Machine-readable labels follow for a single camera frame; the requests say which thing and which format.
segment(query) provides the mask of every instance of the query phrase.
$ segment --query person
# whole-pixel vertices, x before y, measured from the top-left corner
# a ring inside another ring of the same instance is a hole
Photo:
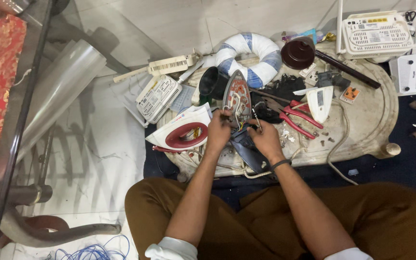
[[[140,259],[416,259],[416,192],[396,184],[314,189],[288,163],[275,127],[248,129],[280,186],[240,200],[234,212],[211,195],[216,163],[231,135],[217,110],[190,183],[144,179],[125,198]]]

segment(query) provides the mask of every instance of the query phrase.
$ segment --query black wristband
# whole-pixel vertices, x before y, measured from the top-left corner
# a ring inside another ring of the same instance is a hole
[[[291,164],[292,164],[292,160],[290,160],[290,159],[287,159],[287,160],[282,160],[282,161],[280,161],[280,162],[278,162],[278,163],[274,164],[274,165],[270,168],[270,171],[271,171],[271,172],[273,172],[273,171],[275,170],[275,168],[277,168],[278,166],[280,166],[280,165],[282,165],[282,164],[284,164],[284,163],[289,163],[289,164],[291,165]]]

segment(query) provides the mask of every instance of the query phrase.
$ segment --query round wooden tray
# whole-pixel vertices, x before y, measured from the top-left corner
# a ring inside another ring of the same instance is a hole
[[[334,58],[337,57],[334,51],[334,43],[317,44],[317,49]],[[239,63],[244,66],[250,66],[258,62],[258,58],[252,58],[240,61]],[[314,62],[317,65],[317,71],[325,71],[324,62],[318,58]],[[390,77],[380,66],[364,59],[357,60],[357,66],[362,69],[361,72],[363,74],[380,82],[381,87],[379,89],[371,88],[352,76],[344,74],[344,78],[351,81],[351,86],[361,90],[361,93],[354,104],[343,103],[350,120],[350,134],[348,139],[333,154],[332,162],[350,160],[366,154],[371,154],[377,158],[387,158],[398,154],[400,149],[399,146],[390,144],[388,141],[388,137],[396,124],[398,114],[397,94]],[[202,68],[195,71],[188,78],[188,83],[192,86],[197,85],[205,70],[206,68]],[[284,73],[299,77],[298,72],[298,70],[293,70],[283,64],[274,80],[279,80]],[[339,87],[335,87],[335,99],[341,96],[342,91]],[[158,121],[157,127],[164,125],[175,116],[176,113],[168,110]],[[296,124],[301,123],[301,127],[309,133],[318,133],[318,137],[314,140],[307,140],[304,136],[300,137],[303,144],[307,146],[307,152],[302,151],[299,153],[293,160],[292,165],[306,166],[325,164],[328,153],[343,138],[346,131],[346,124],[341,107],[337,104],[332,105],[329,118],[322,124],[324,126],[323,129],[314,127],[300,117],[290,115],[290,118]],[[300,147],[298,132],[286,123],[276,124],[275,127],[281,135],[280,140],[284,147],[283,153],[289,158]],[[284,130],[289,131],[288,137],[293,137],[295,139],[294,142],[283,135]],[[185,152],[180,154],[166,153],[166,155],[187,176],[195,172],[196,164],[189,159]],[[219,163],[238,168],[243,166],[241,158],[229,144],[223,150]],[[217,167],[215,176],[221,177],[239,174],[244,174],[244,172]]]

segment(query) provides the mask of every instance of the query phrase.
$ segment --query brown trousers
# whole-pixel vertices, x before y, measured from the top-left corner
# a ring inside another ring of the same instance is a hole
[[[125,211],[140,259],[164,237],[186,184],[145,179],[130,188]],[[371,183],[314,192],[341,221],[356,245],[375,260],[416,260],[416,192]],[[211,195],[198,259],[290,259],[308,255],[280,186],[240,200],[235,213]]]

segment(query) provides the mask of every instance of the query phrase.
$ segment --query pliers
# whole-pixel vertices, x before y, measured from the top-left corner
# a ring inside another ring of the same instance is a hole
[[[299,133],[304,134],[305,136],[307,136],[310,139],[315,139],[315,136],[311,135],[310,133],[306,132],[305,130],[303,130],[302,128],[297,126],[295,123],[293,123],[293,121],[287,116],[287,114],[292,114],[292,115],[301,117],[301,118],[305,119],[306,121],[310,122],[311,124],[315,125],[316,127],[320,128],[320,129],[324,128],[324,126],[317,123],[314,119],[308,117],[307,115],[305,115],[305,114],[303,114],[303,113],[301,113],[297,110],[292,109],[292,107],[301,104],[301,102],[299,102],[299,101],[292,100],[289,105],[287,105],[286,107],[283,107],[282,105],[277,103],[277,101],[273,100],[272,98],[263,97],[263,99],[267,103],[267,106],[270,109],[273,109],[273,110],[280,113],[280,115],[279,115],[280,119],[285,120],[285,122],[289,126],[291,126],[293,129],[295,129]],[[306,112],[311,112],[309,110],[309,106],[306,105],[306,104],[304,106],[299,107],[298,109],[301,109],[301,110],[306,111]]]

